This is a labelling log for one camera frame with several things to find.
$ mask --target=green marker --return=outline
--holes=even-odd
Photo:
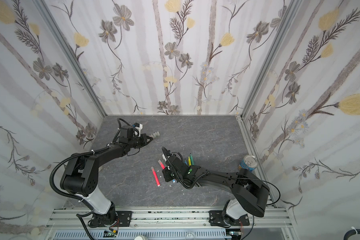
[[[190,158],[191,158],[191,164],[194,165],[192,154],[189,154],[189,155],[190,155]]]

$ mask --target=marker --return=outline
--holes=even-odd
[[[162,169],[165,168],[164,164],[163,164],[160,160],[158,161],[158,163],[160,164],[160,166],[161,166]]]
[[[158,181],[158,178],[157,178],[157,175],[156,175],[155,169],[154,169],[154,167],[151,167],[151,169],[152,169],[152,172],[154,173],[154,176],[155,176],[155,180],[156,180],[157,186],[159,187],[159,186],[160,186],[160,182]]]
[[[189,156],[190,156],[190,158],[191,158],[191,163],[192,163],[192,165],[195,165],[195,164],[193,163],[193,157],[192,157],[192,154],[189,154]]]

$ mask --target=light blue slotted wire duct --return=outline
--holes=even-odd
[[[119,230],[117,236],[106,233],[104,230],[89,230],[92,237],[97,240],[134,240],[135,237],[143,235],[149,240],[182,240],[188,232],[195,234],[195,239],[199,240],[218,240],[228,239],[225,229],[126,229]],[[84,230],[58,230],[52,240],[87,240]]]

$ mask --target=can label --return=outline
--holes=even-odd
[[[244,169],[248,169],[249,171],[253,171],[256,169],[256,167],[258,166],[258,162],[256,160],[255,156],[252,155],[247,155],[243,158],[243,160],[240,162],[239,164],[239,170],[244,168]]]

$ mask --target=black mounting plate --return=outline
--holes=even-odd
[[[224,218],[222,216],[223,211],[209,211],[209,223],[211,226],[219,226],[219,227],[230,227],[224,222]],[[243,226],[249,226],[250,221],[248,219],[248,214],[245,214],[241,216],[239,219],[237,219],[232,226],[240,226],[240,221],[243,224]]]
[[[132,211],[117,211],[119,216],[119,227],[129,227],[132,219]]]

